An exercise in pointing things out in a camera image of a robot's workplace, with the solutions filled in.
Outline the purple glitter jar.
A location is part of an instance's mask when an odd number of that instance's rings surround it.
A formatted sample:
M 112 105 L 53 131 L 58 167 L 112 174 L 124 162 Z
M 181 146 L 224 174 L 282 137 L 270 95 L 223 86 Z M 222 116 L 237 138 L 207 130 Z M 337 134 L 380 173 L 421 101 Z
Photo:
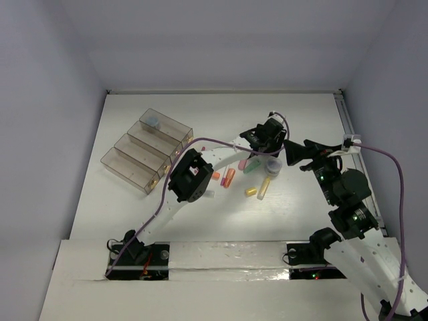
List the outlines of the purple glitter jar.
M 269 157 L 264 166 L 265 173 L 268 177 L 277 177 L 283 167 L 282 161 L 276 157 Z

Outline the green highlighter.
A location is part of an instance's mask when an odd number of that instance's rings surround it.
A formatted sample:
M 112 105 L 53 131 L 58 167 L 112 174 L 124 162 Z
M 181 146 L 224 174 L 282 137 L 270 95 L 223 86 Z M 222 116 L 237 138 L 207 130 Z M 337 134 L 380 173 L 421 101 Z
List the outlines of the green highlighter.
M 261 165 L 261 161 L 258 158 L 247 161 L 245 168 L 243 169 L 244 174 L 248 174 Z

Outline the pink highlighter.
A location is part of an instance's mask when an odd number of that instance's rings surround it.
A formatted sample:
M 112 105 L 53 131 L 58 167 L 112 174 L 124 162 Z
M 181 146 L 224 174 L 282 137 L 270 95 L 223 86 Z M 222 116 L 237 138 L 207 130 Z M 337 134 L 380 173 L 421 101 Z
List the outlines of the pink highlighter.
M 238 169 L 240 170 L 240 171 L 243 171 L 244 169 L 245 169 L 245 167 L 246 167 L 246 164 L 247 164 L 247 159 L 243 159 L 243 160 L 241 160 L 240 162 L 239 162 L 239 164 L 238 164 Z

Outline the blue glitter jar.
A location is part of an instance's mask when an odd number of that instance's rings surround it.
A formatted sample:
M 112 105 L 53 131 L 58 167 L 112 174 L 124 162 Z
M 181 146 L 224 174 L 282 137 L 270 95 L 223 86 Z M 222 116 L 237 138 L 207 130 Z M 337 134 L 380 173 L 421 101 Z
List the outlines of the blue glitter jar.
M 156 130 L 160 130 L 161 128 L 161 122 L 160 120 L 156 117 L 156 116 L 149 116 L 145 119 L 145 123 L 152 127 L 155 128 Z

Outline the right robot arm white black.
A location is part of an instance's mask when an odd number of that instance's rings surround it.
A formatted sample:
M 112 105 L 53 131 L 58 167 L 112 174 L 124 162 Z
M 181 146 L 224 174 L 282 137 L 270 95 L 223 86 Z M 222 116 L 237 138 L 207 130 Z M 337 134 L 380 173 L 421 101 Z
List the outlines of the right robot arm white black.
M 404 236 L 395 255 L 379 221 L 364 204 L 372 195 L 365 174 L 340 166 L 342 156 L 364 148 L 360 139 L 345 136 L 337 146 L 285 140 L 284 148 L 290 166 L 309 160 L 300 170 L 314 173 L 334 210 L 328 214 L 332 227 L 314 232 L 307 242 L 289 244 L 283 260 L 291 266 L 336 268 L 360 291 L 361 301 L 378 310 L 379 320 L 426 320 L 427 292 L 408 274 Z

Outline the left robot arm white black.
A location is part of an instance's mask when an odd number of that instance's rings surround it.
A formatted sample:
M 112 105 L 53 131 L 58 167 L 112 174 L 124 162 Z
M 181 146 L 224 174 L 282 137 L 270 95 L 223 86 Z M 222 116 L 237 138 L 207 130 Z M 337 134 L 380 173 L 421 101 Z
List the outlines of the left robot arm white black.
M 253 156 L 278 156 L 289 135 L 285 116 L 270 112 L 265 123 L 242 132 L 231 142 L 196 138 L 187 144 L 165 177 L 158 208 L 139 230 L 126 233 L 118 256 L 124 254 L 134 264 L 144 262 L 156 233 L 182 207 L 203 196 L 215 171 Z

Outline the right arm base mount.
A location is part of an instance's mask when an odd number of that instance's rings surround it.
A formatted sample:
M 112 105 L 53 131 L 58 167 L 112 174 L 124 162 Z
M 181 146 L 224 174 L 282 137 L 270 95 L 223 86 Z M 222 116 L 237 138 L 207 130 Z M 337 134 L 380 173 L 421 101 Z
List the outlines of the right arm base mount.
M 339 234 L 327 227 L 316 231 L 307 242 L 288 243 L 282 261 L 291 267 L 291 280 L 333 280 L 346 277 L 324 258 L 324 252 L 337 241 Z

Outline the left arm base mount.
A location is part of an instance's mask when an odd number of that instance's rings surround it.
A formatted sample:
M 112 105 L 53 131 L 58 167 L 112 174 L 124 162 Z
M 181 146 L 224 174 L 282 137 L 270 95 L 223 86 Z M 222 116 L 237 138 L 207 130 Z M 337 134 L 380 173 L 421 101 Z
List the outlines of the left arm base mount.
M 170 243 L 145 245 L 143 242 L 134 239 L 123 254 L 119 255 L 126 242 L 134 234 L 135 230 L 130 230 L 125 234 L 123 240 L 109 239 L 106 242 L 109 251 L 106 278 L 124 281 L 168 280 Z

